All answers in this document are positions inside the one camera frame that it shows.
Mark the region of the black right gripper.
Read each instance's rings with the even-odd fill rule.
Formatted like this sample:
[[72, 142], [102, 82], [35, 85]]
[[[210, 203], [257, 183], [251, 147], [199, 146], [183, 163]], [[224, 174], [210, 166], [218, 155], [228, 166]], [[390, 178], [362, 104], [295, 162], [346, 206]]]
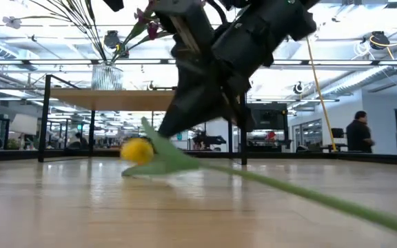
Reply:
[[178, 85], [158, 133], [169, 138], [195, 125], [224, 118], [246, 132], [255, 126], [252, 111], [242, 98], [248, 79], [231, 76], [221, 89], [213, 75], [181, 66], [203, 66], [220, 59], [218, 39], [201, 0], [156, 0], [154, 13], [176, 44], [172, 56], [178, 65]]

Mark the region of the clear ribbed glass vase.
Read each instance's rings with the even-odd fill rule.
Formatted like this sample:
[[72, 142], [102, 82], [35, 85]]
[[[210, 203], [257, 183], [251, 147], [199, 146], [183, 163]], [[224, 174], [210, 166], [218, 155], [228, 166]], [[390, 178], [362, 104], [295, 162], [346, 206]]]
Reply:
[[122, 90], [123, 71], [110, 62], [94, 65], [92, 68], [92, 90]]

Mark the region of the yellow artificial tulip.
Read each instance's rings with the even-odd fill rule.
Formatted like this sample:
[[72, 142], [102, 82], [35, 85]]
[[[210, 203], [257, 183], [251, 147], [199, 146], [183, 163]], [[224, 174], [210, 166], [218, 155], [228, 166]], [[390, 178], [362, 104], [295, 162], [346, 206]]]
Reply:
[[392, 231], [397, 231], [397, 216], [391, 213], [378, 211], [275, 178], [202, 162], [197, 158], [183, 153], [170, 140], [160, 136], [145, 117], [141, 119], [141, 124], [146, 137], [131, 138], [124, 142], [120, 148], [120, 157], [125, 161], [134, 163], [134, 166], [122, 172], [123, 176], [159, 176], [198, 169], [215, 170], [270, 186], [288, 194], [293, 194], [325, 207], [335, 209], [344, 214], [349, 214], [370, 223], [381, 225]]

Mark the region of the grass sprig with white blossoms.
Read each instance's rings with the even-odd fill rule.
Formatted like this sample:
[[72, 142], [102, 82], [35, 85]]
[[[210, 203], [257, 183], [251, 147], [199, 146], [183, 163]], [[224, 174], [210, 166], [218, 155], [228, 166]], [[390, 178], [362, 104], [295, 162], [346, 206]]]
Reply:
[[6, 26], [19, 29], [23, 19], [55, 19], [65, 21], [84, 34], [103, 61], [107, 61], [101, 37], [97, 29], [92, 0], [28, 0], [34, 6], [45, 10], [45, 14], [26, 17], [4, 17]]

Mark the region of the black monitor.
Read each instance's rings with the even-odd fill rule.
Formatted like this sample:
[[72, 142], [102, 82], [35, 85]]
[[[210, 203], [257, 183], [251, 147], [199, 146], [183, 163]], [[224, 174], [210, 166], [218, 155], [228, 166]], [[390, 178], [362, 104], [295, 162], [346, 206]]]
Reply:
[[287, 105], [285, 103], [249, 103], [254, 119], [254, 130], [286, 130]]

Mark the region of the person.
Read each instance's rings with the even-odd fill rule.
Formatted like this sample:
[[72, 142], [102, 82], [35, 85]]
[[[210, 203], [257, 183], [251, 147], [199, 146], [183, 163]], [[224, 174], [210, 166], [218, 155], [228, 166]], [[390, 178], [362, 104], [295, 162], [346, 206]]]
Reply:
[[349, 152], [372, 153], [374, 141], [367, 124], [367, 113], [357, 111], [354, 120], [346, 127], [347, 148]]
[[74, 142], [75, 147], [79, 149], [88, 148], [88, 141], [86, 140], [86, 138], [83, 137], [83, 135], [80, 132], [77, 132], [75, 134], [75, 137], [77, 138], [77, 141]]

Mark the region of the white lampshade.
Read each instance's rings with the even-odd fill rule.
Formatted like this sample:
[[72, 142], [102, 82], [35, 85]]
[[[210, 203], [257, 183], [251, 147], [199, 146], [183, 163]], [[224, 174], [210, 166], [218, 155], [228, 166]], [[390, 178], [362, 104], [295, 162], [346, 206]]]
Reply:
[[37, 133], [38, 118], [27, 114], [16, 114], [10, 124], [10, 131], [21, 134], [35, 135]]

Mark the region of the wooden shelf with black frame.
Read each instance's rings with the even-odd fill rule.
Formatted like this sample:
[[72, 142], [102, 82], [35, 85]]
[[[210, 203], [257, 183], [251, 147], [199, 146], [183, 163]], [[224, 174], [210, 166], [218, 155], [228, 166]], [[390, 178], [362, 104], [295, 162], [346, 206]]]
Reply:
[[[168, 109], [175, 90], [104, 90], [95, 91], [77, 88], [51, 88], [52, 79], [60, 78], [47, 74], [45, 76], [43, 116], [42, 121], [47, 121], [47, 108], [50, 98], [55, 97], [66, 103], [71, 103], [87, 110], [95, 111], [164, 111]], [[215, 80], [220, 89], [224, 81]]]

